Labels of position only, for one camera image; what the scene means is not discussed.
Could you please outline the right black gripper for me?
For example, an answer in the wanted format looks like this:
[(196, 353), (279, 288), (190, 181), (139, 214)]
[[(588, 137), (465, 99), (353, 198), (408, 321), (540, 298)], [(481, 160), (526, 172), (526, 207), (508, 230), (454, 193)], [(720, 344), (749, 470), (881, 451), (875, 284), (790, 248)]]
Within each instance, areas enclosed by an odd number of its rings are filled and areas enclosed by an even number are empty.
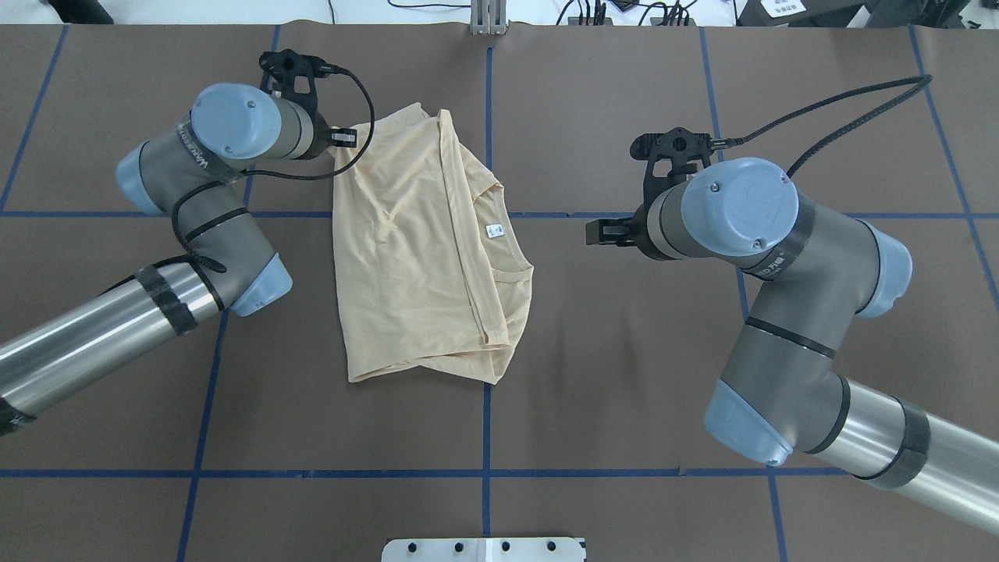
[(645, 222), (639, 217), (597, 219), (585, 225), (585, 245), (650, 247)]

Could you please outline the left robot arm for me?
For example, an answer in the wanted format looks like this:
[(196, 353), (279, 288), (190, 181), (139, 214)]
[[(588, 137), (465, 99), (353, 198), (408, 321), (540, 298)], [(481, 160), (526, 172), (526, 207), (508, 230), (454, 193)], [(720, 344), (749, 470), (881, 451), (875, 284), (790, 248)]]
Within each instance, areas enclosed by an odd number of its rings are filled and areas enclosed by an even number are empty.
[(214, 84), (186, 118), (117, 166), (122, 195), (177, 254), (137, 269), (96, 298), (2, 345), (2, 434), (222, 311), (247, 316), (293, 282), (234, 191), (259, 159), (311, 159), (354, 148), (357, 131), (327, 125), (314, 91)]

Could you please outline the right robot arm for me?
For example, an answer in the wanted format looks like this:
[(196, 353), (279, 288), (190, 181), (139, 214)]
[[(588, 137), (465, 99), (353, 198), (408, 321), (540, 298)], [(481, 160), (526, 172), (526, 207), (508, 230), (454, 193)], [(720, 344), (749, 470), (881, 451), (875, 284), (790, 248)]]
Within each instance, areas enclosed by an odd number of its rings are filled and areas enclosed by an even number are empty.
[(589, 222), (586, 243), (716, 258), (761, 281), (704, 413), (709, 434), (768, 466), (814, 456), (996, 534), (996, 442), (832, 368), (852, 321), (885, 314), (906, 292), (906, 246), (814, 202), (761, 158), (657, 182), (632, 217)]

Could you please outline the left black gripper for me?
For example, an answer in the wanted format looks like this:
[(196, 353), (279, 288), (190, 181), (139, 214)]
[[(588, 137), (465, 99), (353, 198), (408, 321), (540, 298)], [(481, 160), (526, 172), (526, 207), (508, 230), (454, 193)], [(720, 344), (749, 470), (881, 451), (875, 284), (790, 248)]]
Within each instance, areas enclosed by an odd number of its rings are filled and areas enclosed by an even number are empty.
[(320, 128), (320, 149), (322, 151), (330, 148), (357, 148), (359, 145), (359, 131), (354, 128), (342, 128), (332, 126), (322, 126)]

